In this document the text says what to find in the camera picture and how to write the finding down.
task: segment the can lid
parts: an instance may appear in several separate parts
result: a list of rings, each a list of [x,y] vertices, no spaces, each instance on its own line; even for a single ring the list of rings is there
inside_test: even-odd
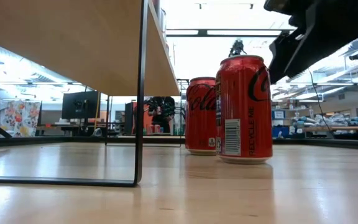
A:
[[[190,80],[190,82],[197,81],[197,80],[216,80],[216,78],[215,77],[197,77],[197,78],[192,78]]]
[[[264,61],[264,59],[261,57],[261,56],[258,56],[258,55],[236,55],[236,56],[232,56],[232,57],[228,57],[226,59],[224,59],[221,64],[229,59],[232,59],[232,58],[240,58],[240,57],[252,57],[252,58],[257,58],[257,59],[260,59],[262,62]]]

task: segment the wooden table surface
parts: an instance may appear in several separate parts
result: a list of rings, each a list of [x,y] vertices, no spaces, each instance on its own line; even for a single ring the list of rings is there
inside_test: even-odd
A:
[[[141,0],[0,0],[0,46],[107,95],[136,96],[140,5]],[[145,69],[145,95],[179,95],[151,1]]]
[[[0,148],[0,175],[131,178],[134,147]],[[134,189],[0,185],[0,223],[358,223],[358,150],[274,146],[265,165],[145,147]]]

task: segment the red soda can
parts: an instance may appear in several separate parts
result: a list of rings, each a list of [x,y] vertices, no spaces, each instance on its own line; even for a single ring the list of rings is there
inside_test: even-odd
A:
[[[186,148],[191,154],[216,155],[216,79],[190,80],[186,91]]]
[[[160,134],[161,133],[161,126],[159,126],[158,124],[154,125],[154,133],[155,134]]]
[[[261,57],[238,55],[216,75],[216,151],[224,162],[258,164],[273,154],[269,73]]]
[[[147,134],[148,135],[154,134],[154,125],[150,124],[147,126]]]

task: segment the barcode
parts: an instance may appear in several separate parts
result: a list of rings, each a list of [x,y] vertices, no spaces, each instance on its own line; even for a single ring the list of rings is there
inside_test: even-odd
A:
[[[224,121],[224,153],[230,156],[241,155],[240,119]]]
[[[221,95],[216,97],[216,125],[222,125]]]

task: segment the shelf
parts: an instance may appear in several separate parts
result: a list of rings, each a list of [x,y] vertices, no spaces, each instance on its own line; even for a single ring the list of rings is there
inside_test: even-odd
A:
[[[0,0],[0,46],[111,96],[137,94],[140,0]],[[145,95],[179,96],[149,2]]]
[[[336,130],[343,130],[343,131],[358,131],[358,126],[330,126],[330,130],[336,131]],[[305,128],[304,131],[329,131],[329,129],[326,126],[322,127],[309,127]]]

